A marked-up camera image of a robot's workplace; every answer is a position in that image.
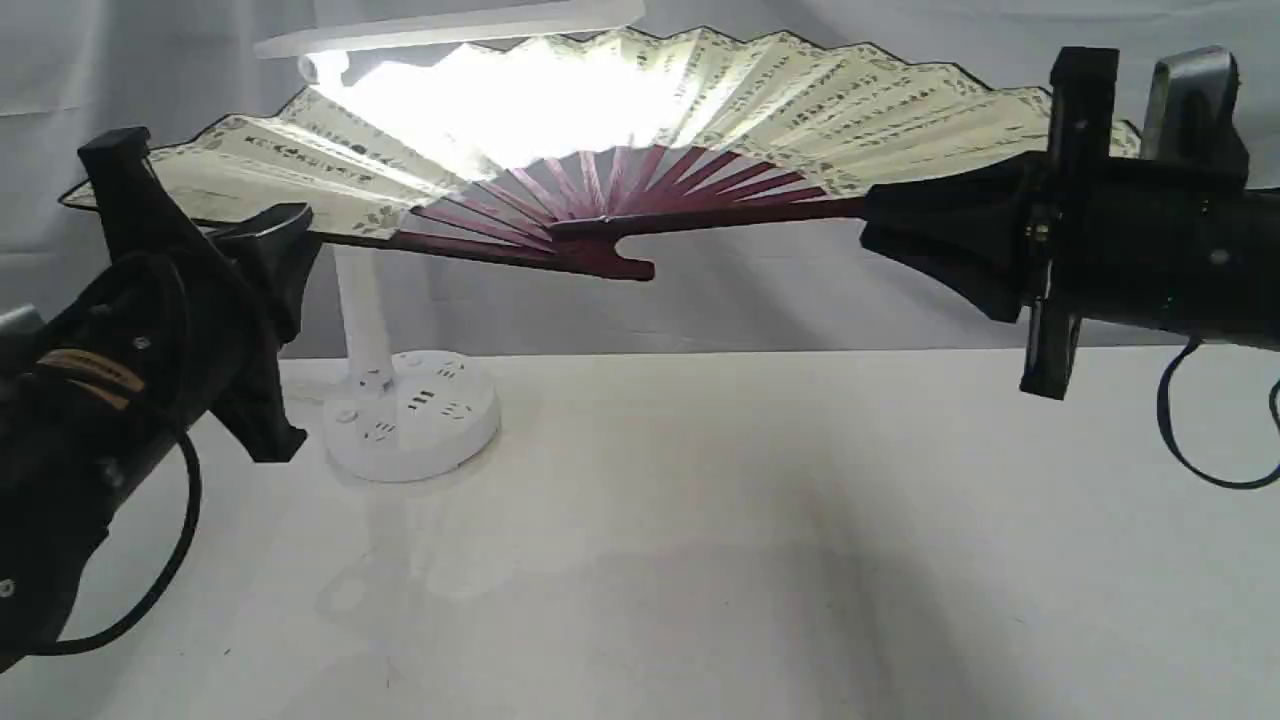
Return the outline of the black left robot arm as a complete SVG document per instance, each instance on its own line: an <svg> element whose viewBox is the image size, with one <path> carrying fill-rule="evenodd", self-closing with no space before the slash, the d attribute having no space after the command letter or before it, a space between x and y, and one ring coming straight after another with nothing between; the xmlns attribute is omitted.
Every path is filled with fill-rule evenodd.
<svg viewBox="0 0 1280 720"><path fill-rule="evenodd" d="M306 202L238 211L204 231L164 190L143 127L78 150L110 254L50 322L3 318L3 666L87 653L136 626L195 539L204 478L191 427L212 414L256 462L288 462L279 352L301 328L320 251ZM84 568L123 503L173 448L187 501L172 555L106 629L65 641Z"/></svg>

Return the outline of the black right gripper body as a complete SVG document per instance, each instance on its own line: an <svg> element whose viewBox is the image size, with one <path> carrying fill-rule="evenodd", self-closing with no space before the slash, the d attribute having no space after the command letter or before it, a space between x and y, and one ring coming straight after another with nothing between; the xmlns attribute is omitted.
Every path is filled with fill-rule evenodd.
<svg viewBox="0 0 1280 720"><path fill-rule="evenodd" d="M1277 348L1277 196L1110 151L1119 54L1065 47L1051 70L1048 164L1028 217L1021 391L1062 398L1094 319Z"/></svg>

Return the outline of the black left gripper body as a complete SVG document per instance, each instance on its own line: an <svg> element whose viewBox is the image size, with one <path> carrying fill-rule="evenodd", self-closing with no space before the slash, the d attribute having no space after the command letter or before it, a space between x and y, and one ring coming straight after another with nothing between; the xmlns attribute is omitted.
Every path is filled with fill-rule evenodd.
<svg viewBox="0 0 1280 720"><path fill-rule="evenodd" d="M41 331L31 360L104 404L145 457L159 451L152 409L183 427L212 414L256 462L285 462L306 434L285 415L283 346L237 263L205 234L270 206L183 209L148 141L146 128L125 127L79 147L84 205L99 217L111 263Z"/></svg>

